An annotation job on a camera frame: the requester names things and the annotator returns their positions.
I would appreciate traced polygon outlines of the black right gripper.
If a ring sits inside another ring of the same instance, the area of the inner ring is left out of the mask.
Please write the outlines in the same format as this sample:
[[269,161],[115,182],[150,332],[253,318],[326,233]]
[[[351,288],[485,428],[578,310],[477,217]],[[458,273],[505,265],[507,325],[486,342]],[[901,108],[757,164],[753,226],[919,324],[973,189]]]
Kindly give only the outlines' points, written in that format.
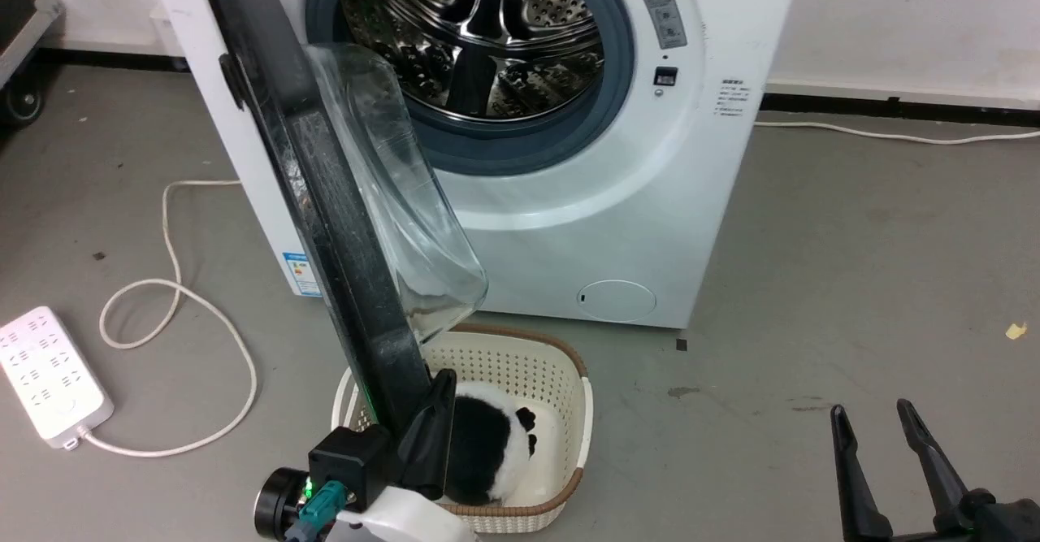
[[[926,427],[912,402],[896,402],[908,446],[920,460],[935,509],[936,532],[899,535],[895,541],[1038,541],[1039,505],[1022,498],[999,504],[995,495],[969,491]],[[837,494],[844,541],[889,541],[894,530],[874,501],[857,451],[858,441],[842,405],[830,409]]]

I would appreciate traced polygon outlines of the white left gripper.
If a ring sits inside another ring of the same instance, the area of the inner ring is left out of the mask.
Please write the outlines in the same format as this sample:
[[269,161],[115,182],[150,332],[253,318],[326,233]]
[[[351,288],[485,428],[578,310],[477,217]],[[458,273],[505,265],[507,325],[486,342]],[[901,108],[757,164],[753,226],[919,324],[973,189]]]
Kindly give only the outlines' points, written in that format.
[[452,369],[442,369],[432,378],[397,445],[397,485],[405,489],[383,490],[363,512],[345,509],[338,513],[331,528],[333,541],[478,539],[464,520],[434,502],[444,496],[456,387]]

